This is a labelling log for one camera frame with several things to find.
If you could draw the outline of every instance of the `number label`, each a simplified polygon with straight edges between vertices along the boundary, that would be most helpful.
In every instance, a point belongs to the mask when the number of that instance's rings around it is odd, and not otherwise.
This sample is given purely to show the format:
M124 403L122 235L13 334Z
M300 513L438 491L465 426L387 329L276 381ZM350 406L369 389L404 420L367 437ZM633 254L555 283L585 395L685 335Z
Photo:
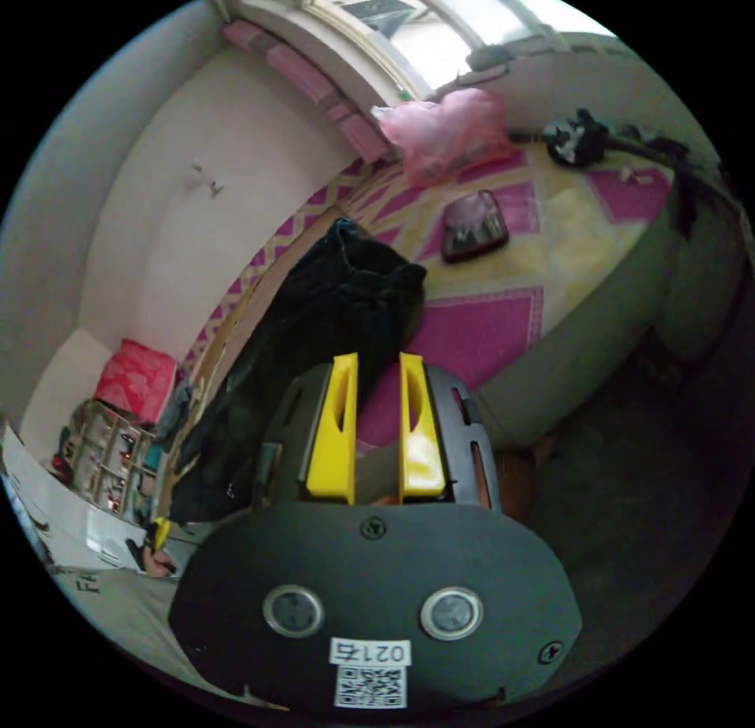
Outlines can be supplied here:
M409 667L411 642L371 642L364 639L330 639L331 665Z

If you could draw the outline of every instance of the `qr code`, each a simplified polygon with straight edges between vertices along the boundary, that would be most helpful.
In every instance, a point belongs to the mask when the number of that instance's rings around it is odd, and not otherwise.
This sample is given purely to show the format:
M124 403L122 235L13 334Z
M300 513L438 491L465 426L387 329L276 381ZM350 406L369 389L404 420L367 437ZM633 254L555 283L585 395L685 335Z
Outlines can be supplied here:
M336 707L390 710L407 706L405 667L338 666Z

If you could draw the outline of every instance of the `shelf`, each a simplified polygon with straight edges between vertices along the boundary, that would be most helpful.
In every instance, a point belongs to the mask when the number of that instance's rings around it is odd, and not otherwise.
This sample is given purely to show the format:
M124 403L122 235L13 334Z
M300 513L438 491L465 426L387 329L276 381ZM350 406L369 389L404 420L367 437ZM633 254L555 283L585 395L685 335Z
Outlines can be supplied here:
M141 475L157 482L152 463L144 463L153 436L96 401L85 416L81 442L72 461L74 491L105 513L143 525L134 508L141 509L145 521L149 521L153 500L140 495L138 485Z

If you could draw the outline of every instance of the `black jacket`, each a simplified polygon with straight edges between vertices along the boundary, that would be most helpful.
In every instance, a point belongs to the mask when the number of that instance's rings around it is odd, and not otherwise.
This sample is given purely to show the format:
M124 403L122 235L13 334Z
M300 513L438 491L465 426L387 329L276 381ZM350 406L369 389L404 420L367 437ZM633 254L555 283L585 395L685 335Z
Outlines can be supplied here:
M350 220L336 220L286 276L182 443L177 472L199 458L173 489L170 518L220 520L249 504L267 425L291 382L311 367L358 353L361 406L397 360L425 275L389 246L360 238Z

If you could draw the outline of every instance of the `window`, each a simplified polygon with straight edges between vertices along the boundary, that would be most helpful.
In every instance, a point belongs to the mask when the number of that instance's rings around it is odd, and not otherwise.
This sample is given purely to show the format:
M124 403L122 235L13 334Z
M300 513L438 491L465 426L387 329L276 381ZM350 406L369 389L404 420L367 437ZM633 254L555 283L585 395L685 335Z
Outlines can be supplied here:
M416 71L429 90L468 70L471 47L443 17L420 0L313 0L314 10L327 8L349 28L366 26L363 34L375 46L399 53L399 66Z
M597 20L562 0L519 0L543 23L561 33L585 33L614 36Z
M414 97L470 72L467 58L484 46L537 36L568 50L559 33L616 38L561 0L293 1L351 39Z

